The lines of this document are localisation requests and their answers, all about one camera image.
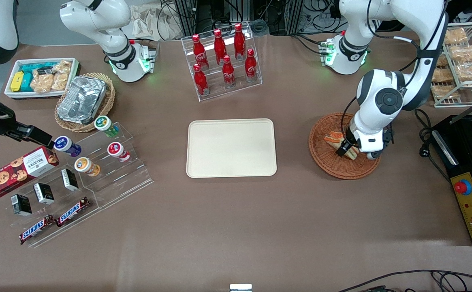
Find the brown wicker basket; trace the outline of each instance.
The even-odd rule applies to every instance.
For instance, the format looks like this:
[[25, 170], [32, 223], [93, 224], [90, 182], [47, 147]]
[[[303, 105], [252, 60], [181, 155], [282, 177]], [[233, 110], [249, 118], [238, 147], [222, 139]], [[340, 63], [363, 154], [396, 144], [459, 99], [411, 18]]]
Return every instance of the brown wicker basket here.
[[[344, 129], [347, 127], [353, 115], [344, 117]], [[315, 162], [328, 174], [341, 179], [363, 178], [373, 172], [380, 164], [380, 157], [369, 160], [367, 155], [359, 153], [357, 159], [351, 160], [335, 154], [335, 149], [323, 140], [330, 131], [341, 132], [340, 121], [342, 113], [332, 113], [323, 116], [312, 128], [308, 145]]]
[[[97, 114], [96, 114], [97, 116], [107, 115], [108, 112], [113, 107], [113, 101], [115, 100], [115, 88], [113, 88], [113, 83], [111, 79], [102, 73], [87, 73], [87, 74], [83, 74], [83, 76], [101, 79], [104, 82], [106, 82], [106, 84], [108, 85], [106, 96], [101, 102], [99, 110], [97, 111]], [[95, 129], [93, 122], [91, 124], [82, 125], [82, 124], [78, 124], [77, 122], [67, 122], [65, 120], [60, 119], [60, 117], [58, 116], [57, 108], [59, 107], [59, 105], [61, 104], [61, 102], [63, 101], [66, 95], [67, 95], [67, 91], [65, 91], [65, 93], [63, 93], [63, 95], [61, 96], [60, 100], [58, 100], [58, 104], [56, 105], [56, 111], [54, 112], [54, 115], [56, 116], [56, 122], [58, 123], [58, 125], [60, 125], [64, 129], [67, 129], [76, 133], [85, 133], [85, 132], [89, 132]]]

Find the bottle cap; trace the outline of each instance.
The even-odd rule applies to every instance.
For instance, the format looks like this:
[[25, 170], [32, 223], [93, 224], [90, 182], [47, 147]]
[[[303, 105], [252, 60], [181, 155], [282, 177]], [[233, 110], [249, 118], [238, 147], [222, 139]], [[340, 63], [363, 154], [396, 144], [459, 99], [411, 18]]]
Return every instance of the bottle cap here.
[[54, 148], [56, 148], [56, 150], [61, 151], [61, 152], [67, 151], [68, 149], [71, 148], [71, 146], [72, 146], [72, 140], [65, 135], [61, 135], [58, 138], [56, 138], [56, 142], [54, 143]]
[[124, 152], [124, 146], [119, 142], [112, 142], [108, 145], [108, 154], [119, 157]]
[[87, 157], [81, 157], [75, 161], [74, 168], [78, 172], [87, 172], [92, 168], [92, 162]]
[[99, 131], [107, 130], [111, 127], [111, 120], [105, 115], [100, 115], [95, 119], [95, 128]]

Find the acrylic display rack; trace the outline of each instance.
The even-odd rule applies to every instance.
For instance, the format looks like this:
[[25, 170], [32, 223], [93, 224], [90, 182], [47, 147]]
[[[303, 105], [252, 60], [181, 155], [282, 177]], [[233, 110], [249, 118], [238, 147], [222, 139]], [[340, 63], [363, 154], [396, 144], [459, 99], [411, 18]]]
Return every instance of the acrylic display rack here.
[[207, 54], [207, 60], [209, 62], [209, 68], [204, 70], [205, 76], [207, 77], [207, 84], [209, 87], [209, 95], [201, 96], [196, 88], [194, 82], [194, 70], [193, 65], [196, 64], [196, 58], [193, 53], [193, 41], [192, 38], [184, 37], [181, 39], [184, 53], [186, 54], [187, 65], [189, 67], [189, 73], [193, 79], [194, 88], [199, 101], [208, 100], [228, 94], [234, 91], [239, 91], [245, 88], [254, 87], [263, 84], [263, 78], [261, 76], [261, 69], [259, 66], [258, 50], [256, 49], [256, 43], [254, 42], [254, 36], [248, 22], [243, 23], [243, 35], [245, 35], [245, 46], [247, 49], [254, 49], [254, 56], [257, 61], [256, 73], [258, 79], [253, 83], [248, 83], [245, 79], [245, 60], [238, 61], [234, 56], [234, 26], [225, 26], [219, 28], [222, 33], [223, 40], [227, 49], [227, 55], [231, 57], [232, 66], [234, 67], [234, 76], [236, 78], [236, 86], [233, 88], [226, 88], [225, 82], [223, 81], [222, 67], [216, 63], [216, 54], [214, 53], [214, 31], [207, 31], [199, 34], [200, 42], [204, 45], [205, 53]]
[[[27, 240], [25, 245], [37, 247], [44, 244], [83, 220], [153, 183], [143, 161], [139, 159], [134, 150], [133, 136], [118, 122], [115, 125], [119, 128], [119, 133], [114, 138], [109, 138], [103, 132], [97, 131], [77, 142], [82, 147], [82, 152], [78, 157], [70, 157], [65, 153], [57, 152], [60, 161], [57, 167], [0, 198], [0, 208], [5, 209], [4, 220], [17, 231], [18, 244], [18, 235], [39, 222], [46, 214], [53, 215], [55, 219], [59, 218], [85, 196], [90, 202], [88, 207], [80, 211], [62, 227], [56, 226], [56, 223], [45, 227], [34, 237]], [[108, 155], [107, 147], [113, 141], [120, 142], [125, 150], [130, 152], [131, 158], [129, 161], [120, 162], [117, 158]], [[101, 167], [100, 174], [96, 177], [90, 177], [74, 170], [73, 164], [79, 157], [88, 157], [93, 163], [99, 165]], [[64, 187], [60, 173], [64, 168], [68, 168], [76, 175], [79, 184], [78, 190], [70, 191]], [[32, 186], [40, 182], [50, 185], [52, 189], [54, 203], [51, 205], [38, 203]], [[21, 194], [29, 198], [32, 208], [31, 215], [19, 216], [13, 214], [10, 197], [14, 194]]]

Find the red bottle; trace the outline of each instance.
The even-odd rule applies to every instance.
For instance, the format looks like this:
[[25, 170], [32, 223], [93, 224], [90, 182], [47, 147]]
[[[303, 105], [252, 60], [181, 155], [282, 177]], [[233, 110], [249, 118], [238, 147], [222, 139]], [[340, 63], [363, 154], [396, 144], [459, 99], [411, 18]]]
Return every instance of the red bottle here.
[[243, 35], [243, 25], [236, 24], [236, 35], [234, 36], [234, 51], [236, 60], [243, 61], [247, 57], [247, 51], [245, 50], [245, 36]]
[[207, 70], [209, 68], [209, 61], [207, 60], [207, 53], [205, 52], [205, 48], [200, 42], [199, 35], [193, 35], [193, 43], [193, 53], [196, 57], [196, 63], [202, 67], [202, 70]]
[[198, 88], [198, 93], [201, 96], [209, 95], [209, 87], [207, 85], [207, 78], [205, 74], [202, 72], [202, 67], [199, 64], [195, 64], [193, 66], [194, 69], [194, 82], [196, 83], [196, 87]]
[[227, 48], [225, 47], [225, 41], [221, 38], [221, 30], [214, 31], [214, 53], [216, 54], [218, 66], [223, 66], [223, 57], [227, 55]]
[[226, 88], [236, 86], [236, 78], [234, 78], [234, 67], [231, 64], [231, 58], [228, 55], [223, 57], [223, 81]]
[[258, 74], [256, 74], [258, 63], [256, 57], [254, 57], [254, 50], [248, 49], [247, 54], [248, 57], [245, 61], [245, 72], [247, 73], [247, 76], [245, 78], [248, 83], [254, 83], [258, 79]]

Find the table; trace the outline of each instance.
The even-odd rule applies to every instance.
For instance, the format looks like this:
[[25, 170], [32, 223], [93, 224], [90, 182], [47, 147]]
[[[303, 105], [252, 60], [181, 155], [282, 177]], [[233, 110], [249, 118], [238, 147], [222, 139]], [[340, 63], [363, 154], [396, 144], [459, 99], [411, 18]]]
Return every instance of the table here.
[[[155, 183], [39, 248], [19, 246], [19, 232], [0, 222], [0, 291], [205, 292], [252, 283], [256, 292], [315, 292], [399, 270], [472, 273], [472, 247], [454, 194], [419, 156], [421, 125], [413, 113], [395, 120], [395, 144], [366, 178], [329, 176], [308, 150], [312, 125], [342, 111], [365, 72], [399, 69], [414, 48], [375, 38], [359, 72], [341, 76], [321, 68], [318, 57], [295, 39], [267, 36], [256, 43], [263, 85], [202, 103], [176, 41], [162, 43], [155, 73], [132, 84], [112, 74], [97, 45], [22, 45], [17, 59], [75, 57], [82, 73], [112, 77], [117, 96], [110, 116], [134, 135]], [[55, 137], [86, 136], [56, 124], [55, 99], [0, 100], [19, 121]], [[422, 108], [434, 124], [461, 111]], [[350, 112], [357, 109], [354, 104]], [[189, 123], [231, 118], [273, 121], [277, 173], [189, 178]], [[34, 147], [0, 137], [0, 167]], [[427, 274], [378, 284], [436, 290]]]

